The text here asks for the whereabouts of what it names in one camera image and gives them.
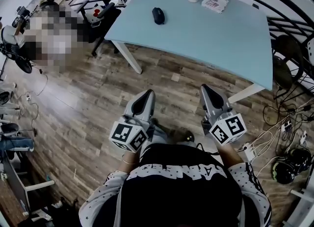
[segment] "white shirt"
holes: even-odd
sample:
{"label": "white shirt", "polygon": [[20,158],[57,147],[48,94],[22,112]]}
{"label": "white shirt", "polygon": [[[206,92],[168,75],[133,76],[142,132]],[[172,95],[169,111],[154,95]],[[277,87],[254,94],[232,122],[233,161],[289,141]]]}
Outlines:
{"label": "white shirt", "polygon": [[5,26],[0,30],[0,42],[3,43],[2,38],[1,38],[1,32],[3,30],[3,39],[7,44],[13,44],[13,45],[18,45],[20,48],[25,44],[24,41],[24,35],[19,32],[18,35],[14,35],[16,28],[13,28],[12,26]]}

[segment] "book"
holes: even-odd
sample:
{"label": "book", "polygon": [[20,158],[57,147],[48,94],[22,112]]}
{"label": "book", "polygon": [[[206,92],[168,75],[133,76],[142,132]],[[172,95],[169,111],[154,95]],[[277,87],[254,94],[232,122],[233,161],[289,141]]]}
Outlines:
{"label": "book", "polygon": [[202,6],[209,8],[218,13],[222,13],[226,8],[229,0],[203,0]]}

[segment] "white box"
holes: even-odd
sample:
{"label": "white box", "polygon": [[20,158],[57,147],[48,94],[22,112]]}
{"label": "white box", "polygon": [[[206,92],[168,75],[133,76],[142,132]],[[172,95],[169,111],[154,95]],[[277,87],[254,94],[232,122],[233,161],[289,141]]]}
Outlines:
{"label": "white box", "polygon": [[238,113],[216,121],[209,132],[217,142],[225,145],[240,138],[246,132],[246,127],[241,114]]}
{"label": "white box", "polygon": [[117,147],[136,153],[148,136],[141,126],[115,121],[109,140]]}

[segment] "pixelated area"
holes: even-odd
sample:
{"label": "pixelated area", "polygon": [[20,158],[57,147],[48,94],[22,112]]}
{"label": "pixelated area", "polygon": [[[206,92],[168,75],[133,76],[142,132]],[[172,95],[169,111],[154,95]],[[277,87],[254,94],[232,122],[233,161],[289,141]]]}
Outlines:
{"label": "pixelated area", "polygon": [[65,4],[36,8],[24,36],[28,58],[49,71],[77,66],[91,52],[88,25]]}

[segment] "wheel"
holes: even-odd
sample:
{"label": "wheel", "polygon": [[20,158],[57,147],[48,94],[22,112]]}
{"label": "wheel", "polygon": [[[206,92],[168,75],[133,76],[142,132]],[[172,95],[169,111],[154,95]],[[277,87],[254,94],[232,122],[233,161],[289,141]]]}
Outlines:
{"label": "wheel", "polygon": [[16,64],[20,69],[26,73],[32,72],[31,64],[28,60],[23,59],[22,57],[18,57],[15,59]]}

